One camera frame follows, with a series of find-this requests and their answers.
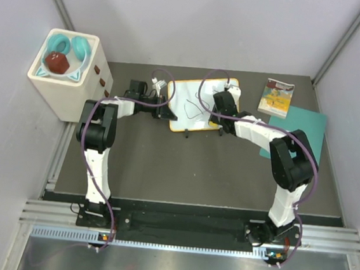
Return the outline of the yellow-framed whiteboard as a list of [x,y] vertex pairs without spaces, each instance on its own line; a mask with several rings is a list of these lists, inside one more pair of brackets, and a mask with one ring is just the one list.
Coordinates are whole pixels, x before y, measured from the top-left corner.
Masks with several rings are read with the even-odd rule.
[[220,125],[210,121],[214,106],[213,94],[225,90],[226,83],[238,87],[236,78],[207,79],[199,91],[201,80],[180,80],[168,83],[169,108],[177,120],[169,122],[173,132],[218,130]]

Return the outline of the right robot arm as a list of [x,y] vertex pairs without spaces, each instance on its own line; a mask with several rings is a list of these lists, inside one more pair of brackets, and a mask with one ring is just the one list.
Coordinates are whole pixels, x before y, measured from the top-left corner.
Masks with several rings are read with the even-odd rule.
[[248,112],[239,112],[241,90],[226,86],[213,95],[211,121],[225,133],[245,139],[270,154],[272,176],[277,184],[268,218],[248,231],[248,241],[260,246],[279,243],[294,226],[299,201],[317,173],[318,165],[302,130],[287,132],[264,123]]

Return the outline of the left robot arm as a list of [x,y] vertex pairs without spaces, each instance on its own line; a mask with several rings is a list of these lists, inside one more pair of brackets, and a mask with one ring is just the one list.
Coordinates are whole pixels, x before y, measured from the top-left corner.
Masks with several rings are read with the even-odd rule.
[[82,148],[88,183],[77,226],[114,228],[114,214],[109,201],[108,162],[110,148],[116,138],[117,120],[139,112],[148,112],[154,119],[177,120],[168,107],[170,100],[162,94],[165,87],[165,81],[153,78],[152,90],[147,93],[147,83],[132,80],[124,97],[85,102],[76,126],[76,138]]

